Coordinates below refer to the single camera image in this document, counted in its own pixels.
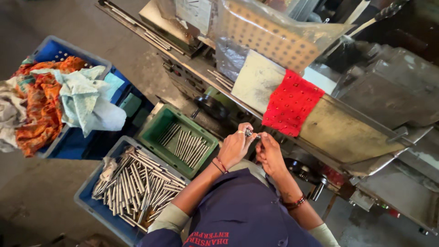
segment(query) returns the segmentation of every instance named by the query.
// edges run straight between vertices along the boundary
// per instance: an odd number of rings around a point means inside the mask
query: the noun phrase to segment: transparent plastic bag
[[[253,0],[219,0],[217,69],[235,81],[248,50],[296,73],[353,25],[297,22]]]

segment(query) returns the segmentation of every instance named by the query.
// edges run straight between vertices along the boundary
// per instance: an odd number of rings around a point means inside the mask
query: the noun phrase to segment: bracelet
[[[213,162],[213,160],[212,160],[212,163],[216,166],[216,168],[218,168],[218,170],[224,175],[224,172],[215,164],[215,162]]]
[[[282,203],[284,204],[284,206],[287,208],[288,211],[291,211],[293,209],[298,208],[300,205],[302,205],[302,203],[304,203],[305,200],[306,200],[305,194],[302,192],[302,197],[299,200],[292,202],[292,203],[286,203],[286,202],[282,201]]]
[[[218,162],[221,164],[221,166],[224,168],[224,170],[226,171],[226,173],[229,173],[229,171],[224,167],[223,163],[221,163],[221,160],[218,158],[218,156],[216,157],[216,159],[217,159]]]

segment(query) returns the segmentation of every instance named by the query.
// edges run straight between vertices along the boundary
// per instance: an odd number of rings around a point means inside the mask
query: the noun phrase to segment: light blue cloth
[[[119,89],[119,87],[125,83],[125,81],[115,76],[113,73],[108,73],[105,76],[104,81],[111,86],[111,88],[108,90],[108,94],[111,94],[111,97],[113,97],[114,93]]]
[[[96,80],[104,69],[104,66],[96,66],[70,74],[61,74],[57,69],[37,69],[31,74],[52,73],[55,76],[62,84],[62,122],[80,127],[87,137],[92,130],[119,131],[125,124],[125,111],[109,102],[120,82]]]

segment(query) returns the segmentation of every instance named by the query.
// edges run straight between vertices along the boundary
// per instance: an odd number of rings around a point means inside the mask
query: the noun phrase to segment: red polka dot cloth
[[[298,136],[302,124],[324,91],[291,70],[270,95],[262,124],[289,136]]]

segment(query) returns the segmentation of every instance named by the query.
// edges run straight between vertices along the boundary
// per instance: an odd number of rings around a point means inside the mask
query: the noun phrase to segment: orange cloth
[[[84,68],[85,61],[70,56],[62,62],[41,62],[35,65],[22,64],[13,76],[29,75],[34,69],[59,69],[69,74]],[[25,157],[32,157],[42,147],[50,144],[61,132],[62,109],[59,99],[59,84],[50,73],[35,75],[35,83],[26,85],[27,92],[16,86],[22,98],[27,98],[26,124],[17,128],[15,136],[18,147]]]
[[[25,157],[32,157],[61,132],[60,89],[61,84],[50,73],[37,75],[29,87],[26,124],[15,131],[17,145]]]

